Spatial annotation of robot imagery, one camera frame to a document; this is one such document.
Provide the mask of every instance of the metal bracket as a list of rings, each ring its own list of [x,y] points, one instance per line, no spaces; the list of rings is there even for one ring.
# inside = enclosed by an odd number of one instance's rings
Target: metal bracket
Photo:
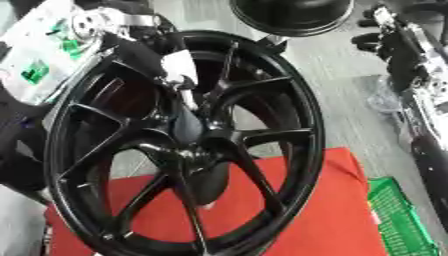
[[[286,47],[288,47],[289,39],[290,37],[268,35],[260,39],[257,43],[277,54],[282,54],[286,51]]]

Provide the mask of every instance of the black alloy wheel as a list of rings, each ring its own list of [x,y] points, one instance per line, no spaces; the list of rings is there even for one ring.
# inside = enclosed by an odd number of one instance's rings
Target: black alloy wheel
[[[211,31],[180,33],[197,65],[197,111],[153,78],[118,60],[104,61],[79,83],[57,113],[46,152],[46,179],[60,215],[91,248],[107,256],[258,255],[306,204],[319,176],[324,126],[318,103],[302,76],[256,42]],[[241,107],[267,128],[239,130]],[[200,128],[177,132],[179,123]],[[278,142],[286,177],[274,191],[249,148]],[[159,169],[118,214],[107,202],[108,170],[115,154],[135,149]],[[196,174],[238,165],[264,198],[252,220],[210,238],[197,213]],[[227,175],[222,184],[226,184]],[[173,243],[143,237],[131,221],[162,191],[182,202],[195,240]]]

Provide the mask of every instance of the red cloth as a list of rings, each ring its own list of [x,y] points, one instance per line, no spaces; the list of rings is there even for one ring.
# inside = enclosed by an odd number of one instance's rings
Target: red cloth
[[[274,188],[285,176],[282,158],[258,162]],[[200,214],[208,236],[215,237],[250,220],[263,207],[256,187],[237,167],[231,167],[230,185],[212,210]],[[114,211],[123,207],[149,180],[136,177],[113,181],[110,199]],[[304,210],[281,233],[268,256],[386,256],[367,205],[368,183],[355,158],[346,149],[329,149],[318,185]],[[53,207],[47,212],[53,226],[52,256],[87,256],[92,252],[64,225]],[[193,235],[180,201],[164,192],[146,206],[133,230],[166,241],[192,241]]]

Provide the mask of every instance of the green crate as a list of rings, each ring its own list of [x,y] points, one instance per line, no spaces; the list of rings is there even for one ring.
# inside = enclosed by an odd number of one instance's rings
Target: green crate
[[[414,206],[392,177],[369,180],[369,202],[381,223],[378,228],[390,256],[439,256]]]

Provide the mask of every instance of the rim lip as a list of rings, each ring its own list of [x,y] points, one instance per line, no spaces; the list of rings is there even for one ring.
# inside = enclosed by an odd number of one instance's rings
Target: rim lip
[[[302,191],[300,191],[300,195],[297,196],[293,202],[291,202],[290,207],[286,213],[284,213],[284,216],[282,218],[276,218],[275,221],[271,221],[267,227],[263,227],[259,230],[257,230],[256,236],[251,237],[249,239],[243,239],[240,243],[236,244],[235,246],[232,246],[228,248],[227,250],[223,251],[221,250],[220,253],[222,255],[246,255],[249,253],[253,253],[253,250],[260,248],[261,246],[265,245],[266,243],[269,243],[275,237],[290,223],[290,221],[298,214],[298,210],[303,209],[303,206],[308,201],[313,188],[315,187],[315,184],[317,182],[317,179],[320,174],[320,170],[322,168],[323,163],[323,150],[325,146],[325,132],[323,127],[323,118],[322,114],[318,105],[318,102],[312,93],[311,89],[309,88],[306,81],[303,79],[303,77],[295,70],[295,68],[287,62],[284,58],[282,58],[279,55],[275,55],[270,53],[267,49],[264,49],[261,46],[258,46],[256,42],[251,41],[247,38],[243,38],[240,36],[224,33],[224,32],[214,32],[214,31],[206,31],[206,30],[196,30],[196,31],[184,31],[180,33],[183,37],[197,37],[197,38],[204,38],[204,39],[222,39],[226,40],[237,40],[239,42],[243,43],[249,43],[253,46],[255,46],[250,52],[254,53],[257,57],[262,57],[263,59],[266,59],[267,62],[272,64],[273,67],[275,67],[277,70],[281,71],[282,73],[288,73],[293,78],[294,87],[297,89],[298,84],[301,84],[300,89],[297,90],[298,93],[302,93],[302,98],[307,98],[308,102],[307,105],[310,108],[309,113],[310,117],[312,118],[312,121],[314,122],[315,126],[315,134],[314,140],[311,140],[314,142],[313,149],[308,149],[309,152],[316,153],[314,156],[309,157],[305,170],[310,170],[309,174],[303,179],[304,185]],[[65,109],[68,104],[70,104],[70,99],[74,96],[74,94],[81,93],[80,90],[73,89],[72,92],[64,99],[64,103],[61,106],[61,109]],[[53,199],[56,207],[56,210],[58,211],[59,215],[62,217],[62,219],[65,221],[68,227],[74,231],[79,238],[83,240],[84,243],[87,245],[99,250],[100,252],[106,252],[107,255],[147,255],[147,254],[139,254],[136,252],[130,252],[130,251],[111,251],[111,249],[119,249],[115,248],[115,246],[105,246],[105,243],[102,242],[101,238],[98,236],[92,235],[92,229],[88,229],[88,223],[80,223],[79,222],[79,215],[83,215],[80,213],[77,209],[70,209],[69,203],[67,201],[66,196],[63,196],[64,189],[61,188],[61,184],[57,181],[57,179],[52,175],[54,171],[52,170],[58,170],[56,167],[60,167],[60,159],[57,157],[54,157],[54,155],[58,155],[59,151],[59,145],[61,140],[61,134],[59,133],[62,123],[66,118],[66,113],[64,112],[63,115],[58,115],[55,118],[54,125],[51,129],[49,139],[47,141],[46,145],[46,160],[45,161],[45,177],[47,180],[47,183],[49,184],[50,191],[52,192]]]
[[[249,27],[252,27],[256,30],[259,30],[261,32],[265,32],[272,35],[277,36],[286,36],[286,37],[307,37],[307,36],[315,36],[320,35],[326,32],[329,32],[333,29],[338,28],[342,24],[344,24],[345,21],[350,17],[350,15],[353,13],[353,10],[355,9],[355,0],[350,0],[350,3],[348,4],[347,10],[337,19],[323,24],[321,26],[315,27],[315,28],[280,28],[280,27],[273,27],[266,24],[263,24],[262,22],[259,22],[243,13],[243,11],[237,6],[236,4],[237,0],[230,0],[230,7],[233,11],[233,13],[240,19],[242,22],[244,22]]]

